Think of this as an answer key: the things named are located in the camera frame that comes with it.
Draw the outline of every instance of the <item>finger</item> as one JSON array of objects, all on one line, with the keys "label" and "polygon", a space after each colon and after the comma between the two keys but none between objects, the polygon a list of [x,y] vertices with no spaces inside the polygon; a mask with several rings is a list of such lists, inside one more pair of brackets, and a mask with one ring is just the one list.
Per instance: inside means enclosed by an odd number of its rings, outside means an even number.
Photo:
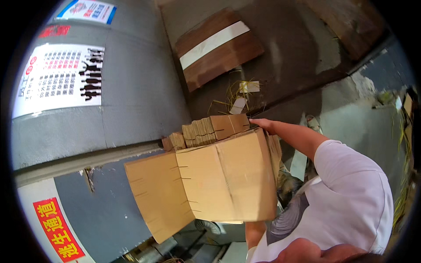
[{"label": "finger", "polygon": [[269,125],[268,119],[249,119],[250,123],[257,124],[262,128],[266,128]]}]

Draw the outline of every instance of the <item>red sign with yellow text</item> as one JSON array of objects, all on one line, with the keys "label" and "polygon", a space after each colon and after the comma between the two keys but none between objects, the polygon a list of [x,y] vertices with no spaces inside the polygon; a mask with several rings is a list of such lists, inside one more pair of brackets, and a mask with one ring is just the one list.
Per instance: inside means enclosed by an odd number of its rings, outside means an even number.
[{"label": "red sign with yellow text", "polygon": [[54,197],[33,204],[41,226],[61,260],[68,262],[83,257],[85,254],[64,221],[57,199]]}]

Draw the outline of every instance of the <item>person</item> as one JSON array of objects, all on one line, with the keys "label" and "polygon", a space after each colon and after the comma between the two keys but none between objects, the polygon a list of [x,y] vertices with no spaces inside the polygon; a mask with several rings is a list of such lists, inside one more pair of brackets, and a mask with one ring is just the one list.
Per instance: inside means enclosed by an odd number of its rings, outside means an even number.
[{"label": "person", "polygon": [[247,263],[379,262],[392,231],[392,192],[370,158],[314,130],[250,119],[314,162],[306,182],[270,224],[246,222]]}]

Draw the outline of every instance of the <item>white t-shirt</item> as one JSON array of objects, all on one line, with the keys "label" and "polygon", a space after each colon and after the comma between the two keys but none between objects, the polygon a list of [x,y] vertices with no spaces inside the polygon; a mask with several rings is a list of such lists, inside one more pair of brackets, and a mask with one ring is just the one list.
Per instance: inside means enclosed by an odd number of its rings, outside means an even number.
[{"label": "white t-shirt", "polygon": [[300,188],[257,247],[249,250],[247,263],[272,261],[299,237],[322,250],[352,244],[384,252],[392,231],[393,200],[382,169],[334,140],[320,144],[314,166],[319,176]]}]

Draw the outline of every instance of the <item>cardboard flap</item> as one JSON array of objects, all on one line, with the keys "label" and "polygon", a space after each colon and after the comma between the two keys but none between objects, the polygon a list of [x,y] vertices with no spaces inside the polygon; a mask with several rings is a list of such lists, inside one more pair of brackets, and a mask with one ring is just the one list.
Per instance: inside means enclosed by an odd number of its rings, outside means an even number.
[{"label": "cardboard flap", "polygon": [[215,115],[210,116],[210,120],[217,141],[250,128],[250,123],[245,114]]},{"label": "cardboard flap", "polygon": [[196,218],[235,220],[234,208],[214,145],[177,152],[177,162]]},{"label": "cardboard flap", "polygon": [[159,244],[194,220],[174,152],[124,166],[136,204]]},{"label": "cardboard flap", "polygon": [[272,220],[276,189],[261,128],[190,151],[177,162],[196,218],[209,221]]},{"label": "cardboard flap", "polygon": [[266,132],[266,141],[269,147],[269,153],[272,161],[273,174],[276,176],[279,173],[279,166],[282,160],[282,149],[279,143],[278,135],[269,135]]}]

